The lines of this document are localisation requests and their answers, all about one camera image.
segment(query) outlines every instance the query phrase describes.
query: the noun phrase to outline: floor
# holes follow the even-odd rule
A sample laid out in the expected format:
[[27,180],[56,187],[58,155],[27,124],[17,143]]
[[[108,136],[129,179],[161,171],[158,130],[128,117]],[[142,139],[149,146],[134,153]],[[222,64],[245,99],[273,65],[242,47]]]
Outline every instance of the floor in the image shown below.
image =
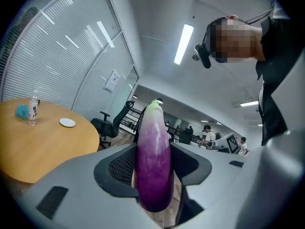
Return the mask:
[[[115,138],[107,138],[107,141],[112,142],[109,148],[120,146],[124,144],[133,143],[134,135],[130,134],[122,129],[119,130],[119,134]],[[99,146],[99,152],[103,151],[103,147]],[[29,184],[22,184],[9,176],[1,173],[0,177],[6,184],[8,190],[15,197],[22,196],[22,194],[30,187]],[[151,213],[143,209],[146,214],[153,219],[161,228],[171,227],[175,225],[176,215],[178,213],[181,196],[181,183],[176,174],[174,174],[174,191],[173,198],[168,208],[158,213]]]

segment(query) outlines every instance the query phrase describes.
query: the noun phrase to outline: blue cloth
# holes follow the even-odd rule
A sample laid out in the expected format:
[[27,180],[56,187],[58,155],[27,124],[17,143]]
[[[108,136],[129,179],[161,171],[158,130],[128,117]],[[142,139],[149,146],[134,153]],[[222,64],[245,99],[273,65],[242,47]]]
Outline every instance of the blue cloth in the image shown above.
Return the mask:
[[18,105],[15,115],[22,119],[27,119],[29,114],[29,108],[27,105]]

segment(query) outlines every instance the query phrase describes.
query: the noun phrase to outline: vr headset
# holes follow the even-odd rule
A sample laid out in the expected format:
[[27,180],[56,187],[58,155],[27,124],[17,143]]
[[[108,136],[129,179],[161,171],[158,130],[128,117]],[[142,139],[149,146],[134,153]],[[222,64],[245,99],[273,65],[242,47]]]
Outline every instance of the vr headset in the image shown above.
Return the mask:
[[[252,19],[250,19],[250,20],[247,20],[247,21],[245,21],[245,22],[246,22],[247,24],[253,24],[253,23],[255,23],[255,22],[261,20],[262,18],[267,17],[267,16],[271,13],[271,11],[272,11],[273,8],[274,8],[274,1],[271,2],[270,10],[268,10],[268,11],[266,11],[266,12],[264,12],[264,13],[262,13],[262,14],[256,16],[256,17],[254,17],[254,18],[252,18]],[[196,45],[195,45],[195,50],[197,51],[198,56],[199,56],[199,58],[200,58],[200,60],[201,60],[201,62],[202,62],[202,64],[203,64],[203,66],[204,66],[206,69],[209,69],[209,68],[211,67],[211,62],[210,62],[210,59],[209,59],[209,56],[210,56],[210,55],[212,55],[213,58],[214,58],[217,62],[219,62],[219,63],[226,63],[226,62],[228,61],[228,59],[227,59],[227,57],[226,57],[225,54],[223,54],[223,53],[221,53],[221,52],[209,52],[209,50],[208,50],[207,47],[206,47],[206,43],[205,43],[205,41],[204,41],[204,40],[205,40],[205,37],[206,37],[206,33],[204,34],[202,43],[201,43],[201,44],[196,44]]]

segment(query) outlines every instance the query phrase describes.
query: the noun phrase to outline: desk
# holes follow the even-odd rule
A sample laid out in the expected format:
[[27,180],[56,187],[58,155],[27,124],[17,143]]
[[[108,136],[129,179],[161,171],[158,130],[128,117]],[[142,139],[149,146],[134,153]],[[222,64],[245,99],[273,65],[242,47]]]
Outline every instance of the desk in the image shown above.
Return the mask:
[[[29,99],[0,103],[0,168],[6,175],[35,183],[61,163],[97,151],[98,132],[77,113],[41,101],[36,125],[30,126],[28,120],[15,116],[20,104],[29,106]],[[61,118],[72,119],[76,125],[64,127]]]

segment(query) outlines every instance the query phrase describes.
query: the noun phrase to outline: small white dish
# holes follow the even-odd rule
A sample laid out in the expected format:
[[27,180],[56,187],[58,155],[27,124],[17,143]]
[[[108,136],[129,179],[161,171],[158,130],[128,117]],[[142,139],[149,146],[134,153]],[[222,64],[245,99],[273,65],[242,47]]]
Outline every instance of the small white dish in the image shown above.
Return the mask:
[[75,126],[75,122],[72,121],[71,119],[67,119],[67,118],[60,119],[59,123],[61,123],[63,126],[66,126],[66,127],[74,127]]

